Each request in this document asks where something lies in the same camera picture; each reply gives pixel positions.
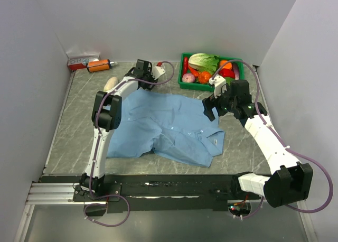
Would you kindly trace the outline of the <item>light blue shirt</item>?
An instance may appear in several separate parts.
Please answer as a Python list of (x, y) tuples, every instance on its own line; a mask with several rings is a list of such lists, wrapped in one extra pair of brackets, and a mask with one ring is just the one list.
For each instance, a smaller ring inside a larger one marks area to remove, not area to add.
[(223, 152), (219, 120), (204, 115), (202, 101), (138, 89), (122, 102), (121, 123), (107, 157), (138, 158), (153, 151), (177, 162), (209, 167)]

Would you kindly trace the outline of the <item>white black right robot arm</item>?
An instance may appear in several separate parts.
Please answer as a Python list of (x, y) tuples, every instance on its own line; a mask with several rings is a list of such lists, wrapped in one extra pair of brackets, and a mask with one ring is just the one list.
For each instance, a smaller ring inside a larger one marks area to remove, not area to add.
[(262, 151), (271, 175), (238, 173), (233, 177), (231, 193), (237, 199), (248, 193), (264, 197), (276, 208), (308, 198), (313, 169), (289, 153), (272, 133), (272, 123), (261, 103), (253, 103), (246, 80), (234, 80), (230, 84), (222, 77), (209, 81), (214, 93), (203, 99), (204, 114), (210, 121), (218, 116), (232, 113), (253, 137)]

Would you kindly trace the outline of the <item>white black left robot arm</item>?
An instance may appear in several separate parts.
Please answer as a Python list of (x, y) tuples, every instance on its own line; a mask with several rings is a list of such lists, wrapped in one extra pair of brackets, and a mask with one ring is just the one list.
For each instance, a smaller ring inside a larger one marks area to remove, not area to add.
[(91, 116), (94, 140), (88, 165), (79, 181), (80, 189), (91, 200), (98, 201), (105, 193), (106, 155), (111, 137), (121, 123), (123, 100), (139, 88), (152, 89), (164, 72), (154, 73), (151, 62), (138, 59), (121, 81), (113, 77), (103, 91), (96, 93)]

